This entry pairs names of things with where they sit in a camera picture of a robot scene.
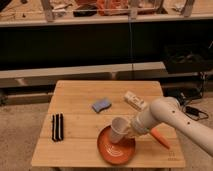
white cup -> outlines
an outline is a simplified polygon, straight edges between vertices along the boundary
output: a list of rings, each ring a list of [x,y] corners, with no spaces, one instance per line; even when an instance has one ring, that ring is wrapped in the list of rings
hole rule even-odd
[[[128,134],[128,121],[121,117],[112,120],[109,139],[112,143],[118,143]]]

wooden table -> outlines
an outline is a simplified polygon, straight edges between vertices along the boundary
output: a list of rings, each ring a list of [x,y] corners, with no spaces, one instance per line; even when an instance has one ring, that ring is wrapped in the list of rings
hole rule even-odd
[[[32,166],[48,167],[113,167],[100,156],[96,140],[100,131],[110,125],[112,118],[130,119],[137,111],[124,102],[124,94],[132,91],[147,102],[162,96],[155,81],[59,81],[32,158]],[[91,105],[107,97],[112,106],[96,114]],[[51,139],[52,114],[64,114],[64,140]],[[150,135],[136,141],[133,159],[125,168],[182,168],[185,160],[178,137],[166,124],[157,126],[171,149],[159,144]]]

orange bowl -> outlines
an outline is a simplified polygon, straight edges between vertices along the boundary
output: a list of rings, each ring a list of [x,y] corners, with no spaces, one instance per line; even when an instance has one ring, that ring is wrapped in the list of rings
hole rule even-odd
[[[109,140],[110,126],[105,127],[97,139],[98,150],[105,161],[110,164],[125,164],[135,153],[135,139],[123,138],[116,144]]]

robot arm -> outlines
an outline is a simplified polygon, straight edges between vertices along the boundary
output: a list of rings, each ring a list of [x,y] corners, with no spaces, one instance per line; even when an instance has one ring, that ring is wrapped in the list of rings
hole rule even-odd
[[[181,112],[175,98],[164,97],[154,100],[149,108],[131,120],[131,126],[137,134],[142,135],[162,122],[178,129],[213,156],[213,130]]]

concrete floor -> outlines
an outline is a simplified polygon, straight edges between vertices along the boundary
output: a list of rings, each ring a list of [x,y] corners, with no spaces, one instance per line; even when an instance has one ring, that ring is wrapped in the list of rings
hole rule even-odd
[[[0,171],[29,171],[29,169],[31,171],[51,170],[50,168],[31,168],[30,165],[48,105],[49,103],[38,103],[0,107]],[[204,98],[200,103],[194,104],[194,106],[209,113],[209,119],[200,122],[213,128],[213,98]],[[212,171],[213,158],[180,132],[177,133],[186,159],[186,168],[172,169],[172,171]],[[92,171],[94,169],[62,168],[62,170]],[[127,169],[95,170],[123,171]]]

